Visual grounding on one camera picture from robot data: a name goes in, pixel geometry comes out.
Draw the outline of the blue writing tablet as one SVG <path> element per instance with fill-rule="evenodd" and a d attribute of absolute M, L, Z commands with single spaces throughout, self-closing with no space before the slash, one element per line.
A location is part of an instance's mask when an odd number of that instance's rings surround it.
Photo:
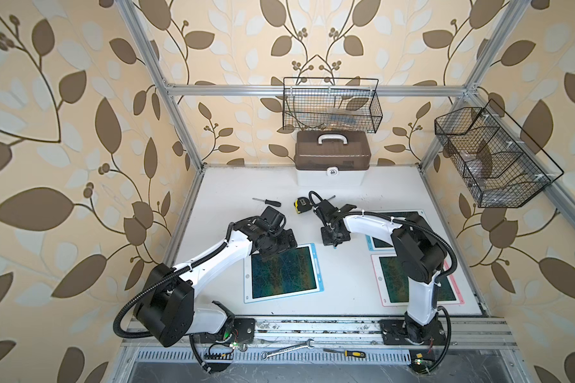
<path fill-rule="evenodd" d="M 416 211 L 386 211 L 386 212 L 379 212 L 381 215 L 386 216 L 387 218 L 394 216 L 398 217 L 400 220 L 408 219 L 410 216 L 418 214 L 421 217 L 426 219 L 425 212 L 423 210 L 416 210 Z M 394 245 L 392 243 L 385 242 L 381 239 L 377 239 L 375 237 L 366 236 L 367 245 L 370 251 L 372 252 L 382 252 L 385 250 L 394 249 Z"/>
<path fill-rule="evenodd" d="M 303 244 L 268 257 L 244 261 L 244 302 L 261 303 L 324 291 L 314 244 Z"/>

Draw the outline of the pink writing tablet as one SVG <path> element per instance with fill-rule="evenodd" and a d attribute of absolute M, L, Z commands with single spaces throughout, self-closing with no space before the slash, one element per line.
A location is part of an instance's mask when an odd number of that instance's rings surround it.
<path fill-rule="evenodd" d="M 382 306 L 407 306 L 409 303 L 407 275 L 399 265 L 396 254 L 372 254 L 371 257 Z M 454 306 L 465 303 L 453 276 L 441 282 L 438 303 Z"/>

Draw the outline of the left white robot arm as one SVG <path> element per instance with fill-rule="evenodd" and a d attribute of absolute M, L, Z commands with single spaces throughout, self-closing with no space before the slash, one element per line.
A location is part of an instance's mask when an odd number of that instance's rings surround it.
<path fill-rule="evenodd" d="M 196 299 L 209 283 L 249 255 L 272 256 L 297 246 L 285 215 L 267 207 L 261 215 L 230 223 L 226 236 L 197 257 L 169 267 L 161 263 L 150 272 L 142 296 L 134 303 L 134 317 L 154 337 L 170 347 L 185 336 L 209 336 L 226 342 L 236 336 L 234 314 L 213 301 Z"/>

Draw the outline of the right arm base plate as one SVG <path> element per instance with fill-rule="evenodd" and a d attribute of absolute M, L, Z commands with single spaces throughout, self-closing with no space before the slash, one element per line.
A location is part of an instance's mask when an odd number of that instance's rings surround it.
<path fill-rule="evenodd" d="M 399 319 L 385 319 L 379 322 L 383 344 L 386 346 L 444 346 L 447 333 L 442 322 L 433 319 L 427 325 Z"/>

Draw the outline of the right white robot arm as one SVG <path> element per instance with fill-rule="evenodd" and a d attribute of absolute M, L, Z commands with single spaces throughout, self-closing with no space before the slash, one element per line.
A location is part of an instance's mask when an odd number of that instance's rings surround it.
<path fill-rule="evenodd" d="M 352 234 L 363 234 L 394 247 L 398 265 L 407 276 L 409 296 L 398 333 L 415 345 L 431 339 L 439 320 L 438 290 L 457 268 L 456 255 L 448 242 L 417 213 L 396 218 L 357 211 L 351 204 L 338 208 L 327 199 L 314 202 L 312 209 L 322 222 L 326 246 L 337 247 L 348 242 Z"/>

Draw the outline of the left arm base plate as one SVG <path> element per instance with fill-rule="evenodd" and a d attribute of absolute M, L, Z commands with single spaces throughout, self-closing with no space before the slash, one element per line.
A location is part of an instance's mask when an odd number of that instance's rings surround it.
<path fill-rule="evenodd" d="M 201 343 L 251 343 L 255 337 L 256 320 L 254 318 L 228 319 L 217 333 L 199 333 Z"/>

